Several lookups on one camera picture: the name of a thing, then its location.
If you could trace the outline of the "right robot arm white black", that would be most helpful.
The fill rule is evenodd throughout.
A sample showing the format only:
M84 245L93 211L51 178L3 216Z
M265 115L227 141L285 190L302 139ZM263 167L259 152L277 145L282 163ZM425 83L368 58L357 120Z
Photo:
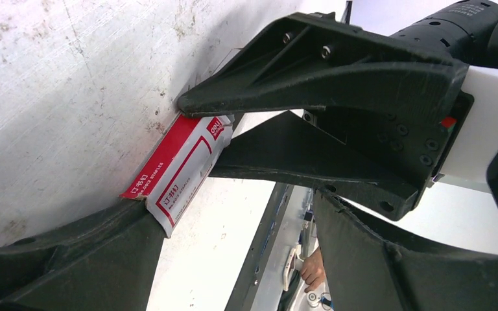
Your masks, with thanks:
M325 188L397 221L438 181L498 206L498 4L458 1L390 36L294 13L178 98L186 117L276 111L212 176Z

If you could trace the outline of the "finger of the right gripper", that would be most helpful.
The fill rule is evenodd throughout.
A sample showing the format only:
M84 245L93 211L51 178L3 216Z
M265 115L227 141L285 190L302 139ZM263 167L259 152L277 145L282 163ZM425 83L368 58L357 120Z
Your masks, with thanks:
M188 117L340 107L441 119L468 65L445 52L294 13L178 98Z
M210 175L325 189L397 221L415 205L408 181L286 111L234 137Z

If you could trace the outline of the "person hand in background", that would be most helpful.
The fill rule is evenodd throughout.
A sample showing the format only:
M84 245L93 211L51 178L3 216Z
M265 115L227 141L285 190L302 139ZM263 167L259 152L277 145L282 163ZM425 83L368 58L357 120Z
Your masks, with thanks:
M316 290L326 280L321 247L317 247L313 253L304 260L300 274L304 283L307 285L304 290L305 293Z

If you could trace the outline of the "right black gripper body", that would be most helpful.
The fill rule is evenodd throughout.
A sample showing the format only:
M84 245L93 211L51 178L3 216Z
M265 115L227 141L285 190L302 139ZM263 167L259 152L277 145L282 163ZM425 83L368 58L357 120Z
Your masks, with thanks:
M421 196L454 141L469 102L465 64L357 64L306 74L317 126L408 181Z

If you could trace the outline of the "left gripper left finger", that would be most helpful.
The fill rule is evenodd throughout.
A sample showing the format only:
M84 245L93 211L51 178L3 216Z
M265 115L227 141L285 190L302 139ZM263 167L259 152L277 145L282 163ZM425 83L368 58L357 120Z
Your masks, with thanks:
M145 310L165 231L142 202L0 247L0 310Z

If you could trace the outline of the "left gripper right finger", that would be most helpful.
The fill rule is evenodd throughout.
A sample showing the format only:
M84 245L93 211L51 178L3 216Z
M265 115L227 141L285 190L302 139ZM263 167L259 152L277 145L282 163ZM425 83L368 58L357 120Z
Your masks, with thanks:
M415 235L325 189L313 211L335 310L498 310L498 255Z

